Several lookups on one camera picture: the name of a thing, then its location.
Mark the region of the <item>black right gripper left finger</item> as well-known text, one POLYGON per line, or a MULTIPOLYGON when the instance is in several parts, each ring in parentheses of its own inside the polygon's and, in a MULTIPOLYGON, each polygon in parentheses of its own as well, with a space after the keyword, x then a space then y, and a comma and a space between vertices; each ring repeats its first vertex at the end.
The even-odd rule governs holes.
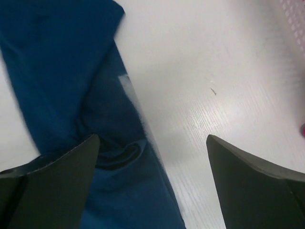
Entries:
POLYGON ((77 229, 100 140, 91 135, 70 151, 41 155, 0 173, 2 229, 77 229))

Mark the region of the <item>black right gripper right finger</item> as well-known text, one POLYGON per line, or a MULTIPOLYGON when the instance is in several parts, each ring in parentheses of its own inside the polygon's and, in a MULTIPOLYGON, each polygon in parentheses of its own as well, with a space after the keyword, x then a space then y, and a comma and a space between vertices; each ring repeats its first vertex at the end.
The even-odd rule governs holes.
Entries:
POLYGON ((215 135, 209 162, 228 229, 303 229, 305 175, 247 153, 215 135))

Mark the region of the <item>navy blue t-shirt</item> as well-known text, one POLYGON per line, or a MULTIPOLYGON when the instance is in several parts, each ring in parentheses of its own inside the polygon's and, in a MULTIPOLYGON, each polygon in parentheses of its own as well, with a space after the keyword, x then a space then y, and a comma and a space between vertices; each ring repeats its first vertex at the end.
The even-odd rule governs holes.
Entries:
POLYGON ((0 49, 41 154, 96 134, 99 153, 81 229, 183 229, 166 172, 125 93, 112 0, 3 0, 0 49))

